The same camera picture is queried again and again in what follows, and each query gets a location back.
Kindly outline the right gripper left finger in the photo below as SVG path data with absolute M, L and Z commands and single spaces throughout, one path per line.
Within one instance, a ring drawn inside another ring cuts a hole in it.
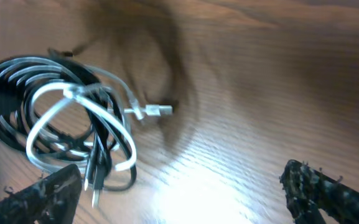
M 82 192 L 78 166 L 70 164 L 20 190 L 5 187 L 0 224 L 71 224 Z

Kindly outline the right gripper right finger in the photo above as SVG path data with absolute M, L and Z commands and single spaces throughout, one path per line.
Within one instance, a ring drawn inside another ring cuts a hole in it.
M 359 223 L 359 192 L 332 179 L 305 162 L 287 162 L 279 182 L 286 196 L 286 207 L 294 223 L 325 223 L 323 210 L 337 223 Z

